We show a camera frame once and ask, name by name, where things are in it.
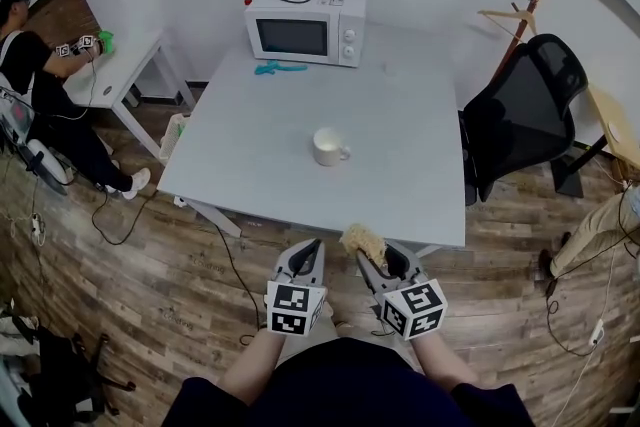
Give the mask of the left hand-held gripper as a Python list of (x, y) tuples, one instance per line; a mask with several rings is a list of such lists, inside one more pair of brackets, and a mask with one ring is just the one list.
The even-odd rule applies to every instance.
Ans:
[(321, 286), (324, 268), (325, 244), (320, 239), (299, 242), (280, 254), (277, 274), (267, 282), (265, 295), (270, 332), (297, 337), (310, 334), (327, 295)]

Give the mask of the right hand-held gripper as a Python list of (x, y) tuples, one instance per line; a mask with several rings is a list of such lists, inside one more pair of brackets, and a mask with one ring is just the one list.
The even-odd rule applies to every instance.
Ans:
[(377, 319), (404, 341), (437, 331), (447, 312), (447, 300), (437, 279), (429, 278), (415, 253), (386, 241), (385, 259), (389, 275), (358, 250), (359, 271), (377, 305)]

